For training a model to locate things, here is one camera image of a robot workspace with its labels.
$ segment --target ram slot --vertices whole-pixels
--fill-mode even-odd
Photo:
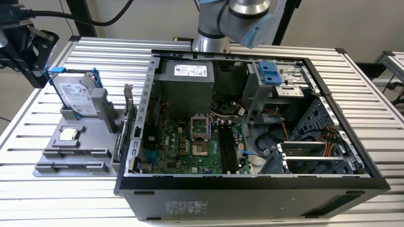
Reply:
[[[232,126],[229,124],[219,125],[219,148],[221,159],[221,171],[235,174],[237,171],[237,159],[233,146]]]

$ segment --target motherboard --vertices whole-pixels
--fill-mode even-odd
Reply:
[[[223,126],[231,130],[231,135],[221,135]],[[143,172],[223,174],[231,171],[224,168],[231,160],[237,168],[235,173],[249,174],[248,157],[240,153],[244,147],[241,126],[237,123],[221,124],[203,115],[192,117],[191,120],[165,120],[161,125],[159,149],[145,151]]]

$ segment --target aluminum extrusion table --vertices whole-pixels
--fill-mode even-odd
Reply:
[[[108,99],[124,107],[123,87],[139,102],[152,49],[191,49],[189,42],[81,38],[71,41],[53,66],[100,70]],[[335,49],[231,45],[231,52],[307,57],[324,79],[392,190],[329,220],[139,222],[125,200],[113,195],[115,177],[35,178],[61,118],[55,89],[36,89],[0,137],[0,226],[404,226],[404,118],[347,54]]]

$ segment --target power supply label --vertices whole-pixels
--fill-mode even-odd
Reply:
[[[175,76],[208,77],[207,70],[204,65],[176,65]]]
[[[87,87],[83,84],[60,83],[60,88],[72,110],[83,116],[96,116]]]
[[[204,214],[208,201],[165,201],[167,214]]]

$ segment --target robotic arm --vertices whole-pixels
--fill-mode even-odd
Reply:
[[[269,0],[200,0],[197,37],[192,50],[228,52],[229,40],[253,48],[271,32]]]
[[[43,88],[48,82],[43,74],[59,36],[35,28],[21,7],[0,5],[0,69],[12,68],[35,88]]]

